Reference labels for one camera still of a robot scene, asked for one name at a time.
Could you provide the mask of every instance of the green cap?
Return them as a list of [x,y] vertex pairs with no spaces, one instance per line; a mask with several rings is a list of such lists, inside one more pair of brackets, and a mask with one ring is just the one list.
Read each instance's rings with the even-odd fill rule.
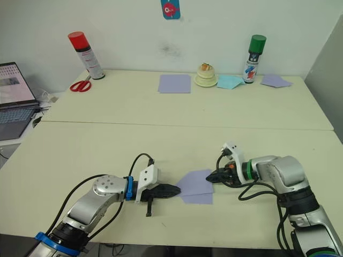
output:
[[258,54],[262,54],[266,40],[267,38],[262,35],[252,36],[249,46],[249,52],[256,52]]

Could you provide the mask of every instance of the laptop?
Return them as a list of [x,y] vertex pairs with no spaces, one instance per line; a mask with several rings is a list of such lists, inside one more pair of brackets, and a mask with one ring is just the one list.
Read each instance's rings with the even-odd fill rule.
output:
[[0,140],[20,138],[39,110],[16,63],[0,64]]

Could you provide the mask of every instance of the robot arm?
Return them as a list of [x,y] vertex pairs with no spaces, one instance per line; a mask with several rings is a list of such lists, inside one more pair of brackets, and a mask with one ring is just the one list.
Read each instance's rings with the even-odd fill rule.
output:
[[[297,159],[271,155],[245,162],[242,151],[231,142],[224,144],[222,152],[229,163],[221,172],[230,184],[243,185],[254,179],[273,183],[280,195],[279,204],[288,210],[288,219],[294,227],[291,237],[295,252],[303,256],[320,252],[343,254],[343,245]],[[207,180],[219,182],[217,175],[216,171]]]
[[88,235],[112,203],[121,202],[122,205],[124,200],[134,200],[135,203],[147,201],[146,216],[151,216],[153,198],[169,198],[180,193],[176,186],[159,184],[158,178],[159,169],[154,164],[140,172],[138,181],[133,181],[131,176],[120,178],[104,175],[97,178],[92,189],[71,207],[51,234],[37,234],[35,238],[40,243],[29,257],[79,255],[85,250],[84,247],[89,241]]

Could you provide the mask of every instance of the red scissors handle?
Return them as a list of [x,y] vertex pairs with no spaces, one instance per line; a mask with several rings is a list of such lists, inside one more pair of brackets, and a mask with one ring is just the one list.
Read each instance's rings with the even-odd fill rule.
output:
[[70,86],[70,91],[73,92],[86,92],[91,89],[92,83],[90,82],[91,76],[88,76],[86,80],[81,80]]

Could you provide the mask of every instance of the sticker on wall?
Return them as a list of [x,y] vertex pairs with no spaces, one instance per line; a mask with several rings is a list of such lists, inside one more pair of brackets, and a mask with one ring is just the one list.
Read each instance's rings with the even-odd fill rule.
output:
[[180,4],[178,0],[161,0],[163,17],[166,20],[177,20],[180,18]]

